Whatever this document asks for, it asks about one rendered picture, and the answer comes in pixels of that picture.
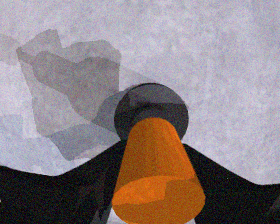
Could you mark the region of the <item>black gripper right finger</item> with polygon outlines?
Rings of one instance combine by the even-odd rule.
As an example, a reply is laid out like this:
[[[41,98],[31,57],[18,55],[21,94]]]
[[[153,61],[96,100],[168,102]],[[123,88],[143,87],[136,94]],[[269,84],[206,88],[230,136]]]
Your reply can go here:
[[[195,224],[264,224],[280,209],[280,183],[256,184],[182,144],[199,178],[205,206]]]

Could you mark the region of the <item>orange knob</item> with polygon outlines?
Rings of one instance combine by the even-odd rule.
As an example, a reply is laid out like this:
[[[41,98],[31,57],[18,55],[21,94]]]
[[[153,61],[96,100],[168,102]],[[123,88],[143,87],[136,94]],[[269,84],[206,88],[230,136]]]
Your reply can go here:
[[[127,139],[112,209],[127,224],[184,224],[205,196],[175,127],[160,118],[135,124]]]

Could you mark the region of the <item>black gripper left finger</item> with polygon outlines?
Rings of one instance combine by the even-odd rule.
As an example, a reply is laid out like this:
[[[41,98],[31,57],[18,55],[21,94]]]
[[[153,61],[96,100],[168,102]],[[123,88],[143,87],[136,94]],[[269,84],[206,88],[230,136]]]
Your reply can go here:
[[[106,224],[127,139],[59,176],[0,166],[2,199],[60,224]]]

